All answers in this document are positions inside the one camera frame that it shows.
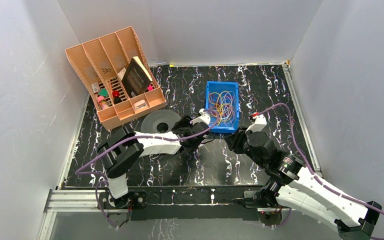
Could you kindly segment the grey cable spool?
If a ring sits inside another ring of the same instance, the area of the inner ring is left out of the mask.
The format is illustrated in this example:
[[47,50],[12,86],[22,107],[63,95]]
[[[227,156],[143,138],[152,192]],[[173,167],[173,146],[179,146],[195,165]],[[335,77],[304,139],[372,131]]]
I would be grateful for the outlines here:
[[140,131],[149,134],[163,134],[170,132],[176,122],[181,119],[181,116],[168,109],[159,109],[145,116],[143,119]]

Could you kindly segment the blue plastic bin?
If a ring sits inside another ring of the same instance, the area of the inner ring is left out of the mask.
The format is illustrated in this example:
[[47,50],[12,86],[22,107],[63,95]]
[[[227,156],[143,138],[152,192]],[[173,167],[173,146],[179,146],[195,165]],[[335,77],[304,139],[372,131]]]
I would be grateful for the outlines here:
[[240,119],[239,84],[228,81],[207,81],[205,108],[210,110],[213,133],[232,134]]

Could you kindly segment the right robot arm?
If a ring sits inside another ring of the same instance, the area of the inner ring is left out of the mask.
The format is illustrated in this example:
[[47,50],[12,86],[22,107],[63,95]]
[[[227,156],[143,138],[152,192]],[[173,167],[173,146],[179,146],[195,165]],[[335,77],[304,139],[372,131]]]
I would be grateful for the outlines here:
[[247,155],[269,176],[259,192],[244,195],[244,205],[281,205],[325,224],[342,240],[371,238],[380,214],[311,174],[303,160],[278,149],[266,133],[240,127],[224,140],[230,151]]

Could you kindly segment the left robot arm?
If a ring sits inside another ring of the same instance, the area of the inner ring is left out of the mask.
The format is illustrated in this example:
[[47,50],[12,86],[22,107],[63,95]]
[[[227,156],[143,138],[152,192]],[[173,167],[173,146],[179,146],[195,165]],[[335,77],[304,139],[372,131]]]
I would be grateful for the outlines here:
[[97,149],[97,158],[107,178],[107,201],[116,208],[127,206],[130,200],[127,173],[139,158],[193,152],[214,126],[205,109],[201,110],[197,118],[183,116],[166,133],[145,134],[134,131],[128,124],[123,126]]

